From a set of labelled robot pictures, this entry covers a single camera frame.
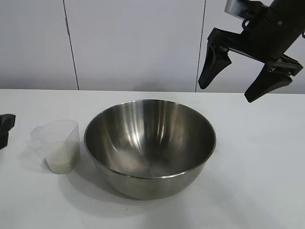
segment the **plastic measuring cup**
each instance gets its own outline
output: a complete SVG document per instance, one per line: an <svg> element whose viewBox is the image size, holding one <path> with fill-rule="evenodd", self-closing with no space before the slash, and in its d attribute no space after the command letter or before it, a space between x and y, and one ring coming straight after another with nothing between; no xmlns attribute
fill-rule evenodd
<svg viewBox="0 0 305 229"><path fill-rule="evenodd" d="M32 142L45 154L51 172L70 173L80 156L78 124L72 120L57 120L38 126L31 132Z"/></svg>

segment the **white wall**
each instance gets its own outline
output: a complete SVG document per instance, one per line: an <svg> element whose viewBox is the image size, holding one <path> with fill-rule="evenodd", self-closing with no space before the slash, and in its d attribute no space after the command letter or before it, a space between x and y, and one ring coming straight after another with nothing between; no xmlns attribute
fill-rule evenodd
<svg viewBox="0 0 305 229"><path fill-rule="evenodd" d="M65 0L81 90L195 91L204 0ZM199 74L214 27L241 32L206 0ZM77 89L62 0L0 2L0 88ZM305 65L305 41L287 54ZM230 52L206 90L245 92L263 64ZM305 93L305 70L281 93Z"/></svg>
<svg viewBox="0 0 305 229"><path fill-rule="evenodd" d="M0 89L77 89L62 0L0 2Z"/></svg>
<svg viewBox="0 0 305 229"><path fill-rule="evenodd" d="M270 5L272 0L263 0L266 5ZM240 33L242 31L242 20L231 16L224 12L226 0L206 0L202 47L199 64L199 75L201 74L205 54L207 38L214 27ZM292 47L287 51L287 55L297 59L305 66L305 40L299 38ZM236 54L229 52L229 57L232 64L225 68L218 74L212 83L205 89L201 90L197 85L198 92L238 92L244 93L252 82L260 73L264 64ZM305 93L305 70L300 72L293 78L294 82L288 86L274 91L275 93Z"/></svg>
<svg viewBox="0 0 305 229"><path fill-rule="evenodd" d="M80 89L195 91L204 0L66 0Z"/></svg>

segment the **robotic arm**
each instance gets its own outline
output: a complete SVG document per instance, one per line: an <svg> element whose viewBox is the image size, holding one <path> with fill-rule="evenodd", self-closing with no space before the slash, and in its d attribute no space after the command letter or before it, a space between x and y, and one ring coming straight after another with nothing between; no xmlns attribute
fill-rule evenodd
<svg viewBox="0 0 305 229"><path fill-rule="evenodd" d="M265 65L245 92L248 102L289 85L302 65L284 55L302 35L305 38L305 0L274 0L268 7L260 1L228 0L225 12L243 20L243 31L233 33L214 28L208 37L207 54L199 85L205 89L232 62L229 51Z"/></svg>

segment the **bowl rim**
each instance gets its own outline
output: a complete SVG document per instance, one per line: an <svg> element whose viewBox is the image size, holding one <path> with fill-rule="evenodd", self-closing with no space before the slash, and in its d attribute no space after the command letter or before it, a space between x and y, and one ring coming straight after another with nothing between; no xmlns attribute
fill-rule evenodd
<svg viewBox="0 0 305 229"><path fill-rule="evenodd" d="M208 125L210 126L211 130L212 130L212 133L213 133L213 136L214 136L214 145L212 147L212 150L210 152L210 154L202 161L200 162L199 164L197 164L196 166L186 170L186 171L183 171L181 173L177 173L177 174L173 174L173 175L168 175L168 176L161 176L161 177L140 177L140 176L134 176L134 175L129 175L129 174L126 174L126 173L121 173L119 171L116 171L114 169L111 169L109 168L108 166L102 164L100 161L98 161L93 155L92 153L90 152L90 150L88 149L87 147L87 142L86 142L86 135L87 135L87 131L88 131L88 128L89 126L91 125L91 123L100 115L102 115L103 113L105 113L106 111L110 110L110 109L113 109L117 106L121 106L123 104L129 104L129 103L135 103L135 102L142 102L142 101L162 101L162 102L167 102L167 103L172 103L172 104L176 104L176 105L179 105L179 106L184 106L190 110L192 110L193 112L197 113L199 116L201 116L207 123ZM101 111L100 113L98 113L87 125L86 127L86 130L85 130L85 133L84 133L84 137L83 137L83 141L84 141L84 145L85 145L85 149L87 151L87 153L90 155L90 157L94 160L94 162L98 165L100 165L101 167L113 172L113 173L116 173L118 175L122 175L122 176L125 176L125 177L131 177L131 178L136 178L136 179L147 179L147 180L154 180L154 179L166 179L166 178L173 178L173 177L178 177L178 176L181 176L183 174L186 174L198 167L200 167L201 165L205 164L206 161L211 157L211 155L213 154L214 150L215 150L215 146L216 146L216 133L215 133L215 130L212 126L212 124L209 122L209 120L207 120L206 117L204 117L200 112L186 106L186 105L183 105L183 104L180 104L180 103L177 103L177 102L172 102L172 101L168 101L168 100L162 100L162 99L139 99L139 100L132 100L132 101L127 101L127 102L123 102L123 103L120 103L120 104L116 104L116 105L113 105L111 107L108 107L106 108L105 110Z"/></svg>

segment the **mixing bowl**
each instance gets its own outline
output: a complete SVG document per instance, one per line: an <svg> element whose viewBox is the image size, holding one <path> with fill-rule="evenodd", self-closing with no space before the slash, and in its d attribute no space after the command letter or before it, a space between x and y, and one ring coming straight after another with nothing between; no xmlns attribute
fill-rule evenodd
<svg viewBox="0 0 305 229"><path fill-rule="evenodd" d="M197 111L163 100L115 105L97 115L85 147L103 178L136 199L173 195L200 174L212 154L212 125Z"/></svg>

